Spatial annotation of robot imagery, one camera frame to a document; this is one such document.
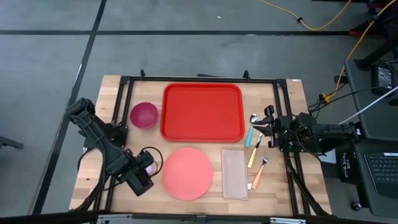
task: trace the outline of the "spoon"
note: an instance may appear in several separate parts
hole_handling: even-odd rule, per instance
[[[257,121],[257,114],[252,114],[250,116],[250,129],[249,129],[249,134],[248,134],[248,138],[246,139],[246,147],[250,147],[250,143],[251,143],[251,136],[253,135],[253,122]]]

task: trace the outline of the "pink bowl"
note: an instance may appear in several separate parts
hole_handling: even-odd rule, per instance
[[[150,128],[155,125],[159,114],[152,103],[137,104],[130,112],[131,123],[137,128]]]

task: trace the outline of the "beige napkin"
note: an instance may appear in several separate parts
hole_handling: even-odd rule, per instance
[[[223,197],[247,200],[248,175],[244,151],[222,150]]]

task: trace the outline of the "yellow cable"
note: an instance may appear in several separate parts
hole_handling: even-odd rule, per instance
[[[383,9],[381,9],[381,11],[377,14],[377,16],[379,17],[379,16],[380,16],[392,3],[394,3],[395,1],[396,1],[396,0],[392,0],[388,5],[386,5]],[[351,58],[352,54],[354,53],[354,51],[355,51],[356,48],[358,47],[359,43],[361,43],[361,41],[363,40],[363,37],[366,35],[366,33],[368,32],[368,30],[373,26],[373,24],[374,24],[374,21],[372,21],[372,22],[368,25],[368,28],[366,28],[366,30],[363,32],[361,38],[359,38],[358,42],[356,43],[356,45],[354,46],[354,48],[353,48],[353,49],[351,50],[351,52],[349,53],[349,55],[348,55],[346,61],[348,61],[348,60]],[[333,93],[332,95],[330,95],[330,96],[324,97],[324,100],[325,100],[327,103],[329,102],[329,100],[330,100],[332,97],[334,97],[334,96],[336,95],[337,89],[338,89],[338,85],[340,84],[341,77],[342,77],[343,74],[344,74],[344,69],[345,69],[345,66],[343,65],[343,68],[341,69],[341,72],[340,72],[340,76],[338,77],[338,81],[337,81],[337,85],[336,85],[336,90],[334,91],[334,93]]]
[[[299,18],[299,16],[296,16],[296,14],[294,14],[293,12],[291,12],[291,11],[289,11],[289,10],[287,10],[287,9],[284,9],[284,8],[282,8],[282,7],[276,6],[276,5],[274,5],[274,4],[271,4],[271,3],[266,2],[266,1],[263,1],[263,0],[259,0],[259,1],[262,2],[262,3],[264,3],[264,4],[267,4],[267,5],[269,5],[269,6],[272,6],[272,7],[275,7],[275,8],[277,8],[277,9],[280,9],[280,10],[282,10],[282,11],[285,11],[285,12],[289,13],[290,15],[294,16],[296,19]],[[327,24],[325,24],[324,26],[321,26],[321,27],[318,27],[318,28],[311,28],[311,27],[309,27],[308,25],[306,25],[306,23],[304,23],[303,20],[300,20],[300,22],[303,24],[303,26],[305,26],[305,27],[306,27],[307,29],[309,29],[309,30],[322,30],[323,28],[327,27],[327,26],[330,25],[332,22],[334,22],[334,21],[337,19],[337,17],[339,17],[340,14],[347,8],[347,6],[351,3],[351,1],[352,1],[352,0],[349,0],[349,1],[347,2],[347,4],[340,10],[340,12],[339,12],[331,21],[329,21],[329,22],[328,22]]]

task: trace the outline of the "red tray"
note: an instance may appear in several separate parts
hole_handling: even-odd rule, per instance
[[[160,132],[169,141],[236,142],[244,136],[242,92],[234,84],[172,83]]]

